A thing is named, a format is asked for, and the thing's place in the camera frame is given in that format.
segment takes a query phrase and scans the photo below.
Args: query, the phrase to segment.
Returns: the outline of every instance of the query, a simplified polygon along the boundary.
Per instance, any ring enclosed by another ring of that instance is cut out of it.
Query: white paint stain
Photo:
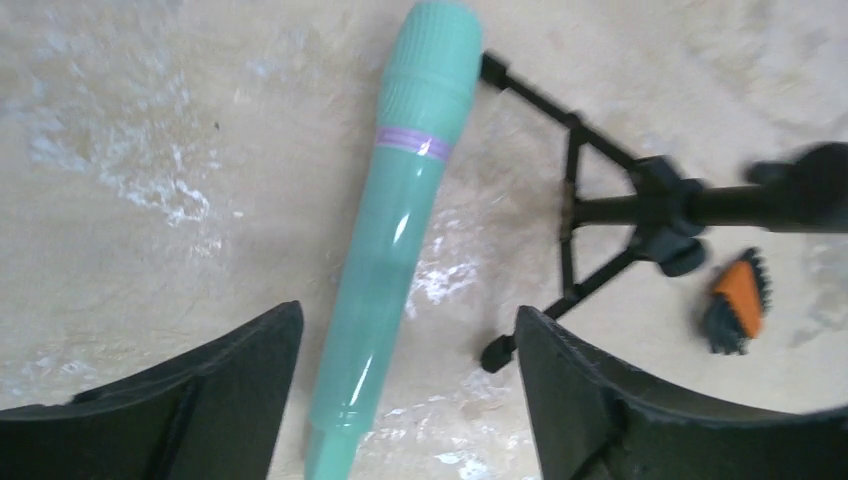
[[[200,222],[210,202],[194,184],[214,150],[203,148],[210,125],[181,63],[159,27],[139,31],[129,17],[103,15],[35,22],[31,48],[20,49],[33,55],[21,56],[31,88],[3,99],[0,113],[24,126],[32,161],[87,175],[172,226]]]
[[[426,295],[431,304],[439,305],[451,295],[476,282],[478,267],[476,260],[447,266],[440,265],[439,262],[418,262],[406,301],[406,315],[409,318],[418,315],[413,298],[417,293]]]
[[[436,455],[435,458],[445,465],[457,465],[457,474],[461,480],[489,480],[495,478],[489,467],[480,458],[467,451],[459,450]]]
[[[492,400],[509,393],[509,388],[494,385],[492,378],[492,374],[477,368],[462,382],[462,386],[478,400]]]

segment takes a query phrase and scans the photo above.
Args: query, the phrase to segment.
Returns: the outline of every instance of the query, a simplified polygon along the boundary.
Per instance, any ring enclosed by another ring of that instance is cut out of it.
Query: concrete floor
[[[748,160],[848,140],[842,0],[471,3],[516,73],[691,176],[732,184]],[[0,408],[63,402],[299,299],[271,478],[300,478],[378,75],[411,5],[0,0]],[[561,143],[521,102],[479,91],[353,478],[538,477],[517,368],[489,376],[474,357],[518,305],[556,296]],[[586,193],[625,191],[585,166]],[[581,231],[580,271],[623,238]],[[669,280],[637,266],[564,324],[724,399],[848,401],[846,237],[708,239],[713,265],[752,244],[766,255],[775,308],[750,355],[712,356],[695,333],[709,268]]]

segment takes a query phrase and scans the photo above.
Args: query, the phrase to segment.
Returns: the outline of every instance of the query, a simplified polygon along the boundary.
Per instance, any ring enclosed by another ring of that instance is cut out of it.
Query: tripod leg
[[[582,124],[576,113],[567,111],[546,95],[537,93],[527,84],[510,75],[506,62],[492,52],[483,54],[480,79],[501,91],[512,90],[565,128],[577,128]]]
[[[565,107],[557,104],[548,97],[548,95],[533,89],[526,82],[510,75],[509,66],[506,62],[499,59],[492,52],[485,52],[483,54],[480,79],[501,91],[512,90],[516,95],[563,127],[569,130],[581,131],[582,141],[584,143],[592,145],[625,170],[630,171],[636,167],[636,161],[631,154],[584,125],[576,112],[568,111]]]
[[[592,275],[589,275],[589,278],[582,283],[574,285],[570,294],[554,302],[543,313],[554,320],[559,319],[635,261],[636,256],[633,252],[629,249],[624,250]],[[501,335],[483,350],[482,355],[480,355],[480,366],[489,373],[495,373],[512,361],[512,353],[517,349],[518,346],[515,344],[515,338],[512,335]]]

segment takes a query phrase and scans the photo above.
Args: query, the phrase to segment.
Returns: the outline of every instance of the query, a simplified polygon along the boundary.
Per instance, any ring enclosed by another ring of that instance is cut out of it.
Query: tripod leg foot
[[[489,373],[495,373],[512,361],[512,352],[517,348],[512,335],[501,335],[483,350],[480,366]]]
[[[480,67],[480,80],[497,88],[509,88],[509,75],[506,63],[490,52],[483,53],[483,63]]]

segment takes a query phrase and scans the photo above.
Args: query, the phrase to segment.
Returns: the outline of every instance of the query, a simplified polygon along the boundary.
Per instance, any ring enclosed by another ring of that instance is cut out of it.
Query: black plastic piece
[[[700,241],[695,241],[686,250],[678,252],[674,257],[660,263],[660,270],[666,277],[681,277],[692,273],[707,260],[707,250]]]
[[[542,478],[848,478],[848,407],[791,415],[702,395],[532,307],[518,311],[516,343]]]
[[[509,88],[508,68],[494,53],[486,52],[480,65],[480,79],[498,90],[506,90]]]
[[[300,338],[298,302],[68,404],[0,411],[0,478],[266,478]]]

